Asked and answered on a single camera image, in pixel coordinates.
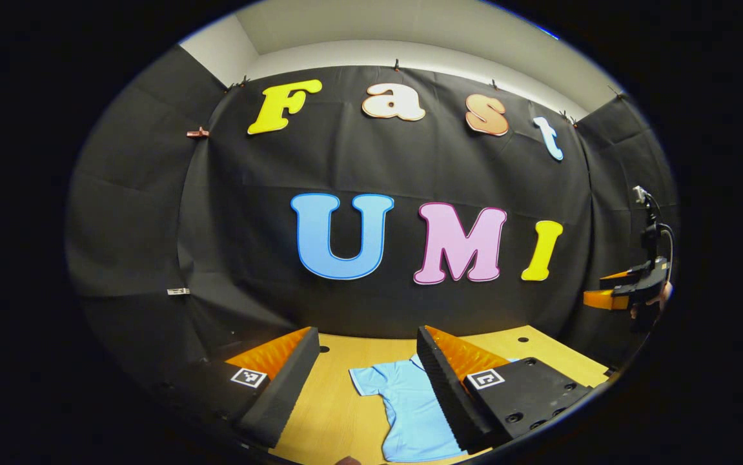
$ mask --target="light blue shirt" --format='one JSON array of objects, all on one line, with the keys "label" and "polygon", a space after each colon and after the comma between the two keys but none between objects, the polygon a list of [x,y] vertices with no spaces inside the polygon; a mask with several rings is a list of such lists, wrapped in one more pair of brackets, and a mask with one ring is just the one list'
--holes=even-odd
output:
[{"label": "light blue shirt", "polygon": [[408,360],[354,368],[348,374],[360,395],[383,397],[391,426],[383,442],[386,460],[428,462],[466,454],[458,447],[416,354]]}]

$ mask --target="pink letter m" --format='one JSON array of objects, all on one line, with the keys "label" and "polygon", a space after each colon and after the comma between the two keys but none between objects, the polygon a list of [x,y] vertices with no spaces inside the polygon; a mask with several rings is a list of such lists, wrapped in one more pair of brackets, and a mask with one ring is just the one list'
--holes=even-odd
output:
[{"label": "pink letter m", "polygon": [[420,216],[426,223],[425,255],[422,268],[414,274],[414,282],[424,285],[443,282],[445,273],[440,269],[443,255],[456,281],[463,277],[475,254],[474,267],[467,274],[470,280],[489,282],[500,276],[498,253],[500,230],[506,223],[504,210],[480,210],[468,236],[456,210],[448,203],[424,203]]}]

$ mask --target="orange foam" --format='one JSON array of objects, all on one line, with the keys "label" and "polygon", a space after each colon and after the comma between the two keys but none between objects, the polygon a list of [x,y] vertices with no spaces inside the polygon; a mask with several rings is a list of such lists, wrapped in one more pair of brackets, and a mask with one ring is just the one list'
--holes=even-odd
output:
[{"label": "orange foam", "polygon": [[291,353],[310,329],[310,326],[304,327],[293,333],[280,336],[249,351],[244,351],[225,362],[248,370],[262,371],[262,373],[268,373],[270,379],[276,379],[277,373],[280,372],[285,362],[288,361],[288,357],[291,356]]},{"label": "orange foam", "polygon": [[612,289],[606,291],[584,291],[584,305],[596,309],[625,310],[629,303],[629,297],[613,296]]},{"label": "orange foam", "polygon": [[451,365],[451,369],[454,370],[454,374],[457,375],[460,382],[463,382],[466,375],[489,370],[489,368],[501,367],[509,363],[502,356],[483,350],[471,342],[463,341],[463,339],[444,333],[435,329],[435,327],[425,326],[425,330],[434,339],[437,347],[443,351],[445,359]]},{"label": "orange foam", "polygon": [[601,279],[602,280],[609,280],[613,278],[622,278],[625,276],[629,276],[629,271],[621,271],[620,273],[610,274],[609,276],[604,276]]}]

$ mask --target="letter u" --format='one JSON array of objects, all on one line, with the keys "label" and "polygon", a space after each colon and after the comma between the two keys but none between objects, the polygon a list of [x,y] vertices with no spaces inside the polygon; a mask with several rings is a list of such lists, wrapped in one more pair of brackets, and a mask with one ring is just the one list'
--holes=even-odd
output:
[{"label": "letter u", "polygon": [[394,200],[380,194],[362,194],[351,202],[362,214],[360,253],[340,258],[331,251],[331,214],[340,206],[330,194],[300,194],[291,199],[297,212],[297,250],[304,267],[331,280],[355,280],[377,269],[383,260],[385,214]]}]

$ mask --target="black fabric backdrop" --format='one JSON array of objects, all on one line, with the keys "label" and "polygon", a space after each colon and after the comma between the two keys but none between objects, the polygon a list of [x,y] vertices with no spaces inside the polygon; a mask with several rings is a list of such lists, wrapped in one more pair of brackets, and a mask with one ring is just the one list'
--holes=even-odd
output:
[{"label": "black fabric backdrop", "polygon": [[[289,124],[247,135],[274,85],[319,79]],[[366,116],[374,83],[403,83],[420,95],[419,121]],[[465,122],[471,94],[498,98],[509,133],[474,132]],[[533,118],[546,117],[565,153],[555,161]],[[185,180],[179,221],[179,262],[192,295],[266,324],[313,325],[324,333],[414,338],[421,324],[472,335],[533,324],[556,335],[580,297],[589,256],[589,178],[571,124],[557,112],[486,83],[421,70],[377,66],[316,68],[265,77],[234,88],[198,142]],[[332,251],[360,250],[357,194],[394,198],[386,215],[383,260],[358,280],[328,280],[304,268],[297,252],[294,195],[336,195]],[[418,285],[423,203],[454,205],[468,232],[480,210],[503,209],[498,268],[492,282]],[[544,282],[524,282],[540,220],[564,232]]]},{"label": "black fabric backdrop", "polygon": [[[592,252],[586,289],[598,289],[598,279],[646,261],[640,233],[646,209],[635,202],[639,185],[655,197],[661,221],[675,235],[671,282],[678,277],[678,191],[669,163],[651,126],[629,98],[613,98],[577,125],[586,153],[592,185]],[[658,253],[669,256],[663,236]],[[629,333],[629,312],[607,312],[575,306],[561,342],[610,367],[621,367],[645,335]]]},{"label": "black fabric backdrop", "polygon": [[[297,114],[285,111],[288,127],[247,135],[265,88],[308,79],[319,79],[322,90],[307,94]],[[366,116],[360,108],[366,88],[386,82],[414,88],[425,117]],[[469,129],[471,94],[504,104],[506,135]],[[538,116],[558,134],[563,161],[546,150],[533,124]],[[199,125],[211,138],[185,137]],[[85,308],[104,297],[190,288],[191,296],[180,298],[192,302],[183,311],[193,316],[178,318],[194,324],[206,351],[309,325],[336,335],[414,338],[421,324],[455,335],[531,324],[615,366],[638,342],[628,333],[628,315],[584,308],[582,292],[596,289],[599,276],[646,259],[638,238],[644,216],[632,202],[637,183],[655,195],[677,233],[668,217],[677,211],[666,160],[627,100],[613,100],[576,130],[557,112],[486,83],[408,68],[316,68],[224,94],[176,47],[116,98],[85,144],[71,183],[68,261],[79,294],[92,297]],[[360,248],[360,214],[351,200],[370,193],[394,198],[376,271],[328,280],[304,268],[290,201],[311,192],[341,200],[332,214],[336,256]],[[467,233],[481,209],[507,212],[497,279],[413,282],[425,247],[418,208],[433,201],[454,205]],[[549,277],[524,282],[540,220],[557,221],[564,231]],[[125,308],[127,318],[141,312]],[[168,324],[165,314],[136,321],[156,327]],[[110,325],[94,315],[99,311],[88,312],[102,339],[114,340]],[[197,325],[196,315],[206,323]]]}]

